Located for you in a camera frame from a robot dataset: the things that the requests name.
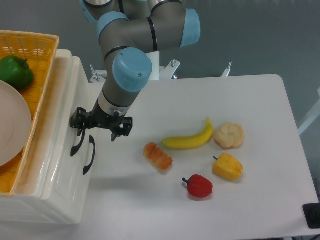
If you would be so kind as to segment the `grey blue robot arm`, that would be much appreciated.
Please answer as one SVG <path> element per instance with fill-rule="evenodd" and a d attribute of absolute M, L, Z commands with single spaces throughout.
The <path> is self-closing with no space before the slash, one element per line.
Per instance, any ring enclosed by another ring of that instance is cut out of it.
<path fill-rule="evenodd" d="M 77 108 L 70 126 L 77 135 L 87 129 L 111 131 L 111 139 L 128 136 L 133 119 L 127 112 L 148 83 L 153 65 L 149 53 L 195 44 L 201 22 L 180 0 L 83 0 L 85 16 L 97 24 L 98 43 L 107 79 L 91 111 Z"/>

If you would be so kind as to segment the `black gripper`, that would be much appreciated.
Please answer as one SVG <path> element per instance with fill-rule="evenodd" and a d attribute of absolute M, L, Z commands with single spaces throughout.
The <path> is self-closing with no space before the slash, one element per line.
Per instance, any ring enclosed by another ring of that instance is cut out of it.
<path fill-rule="evenodd" d="M 118 113 L 109 115 L 96 103 L 90 112 L 87 112 L 82 107 L 78 107 L 70 118 L 69 126 L 77 129 L 76 134 L 78 137 L 86 129 L 108 129 L 112 132 L 110 140 L 114 142 L 118 137 L 129 136 L 133 128 L 133 118 L 123 117 Z"/>

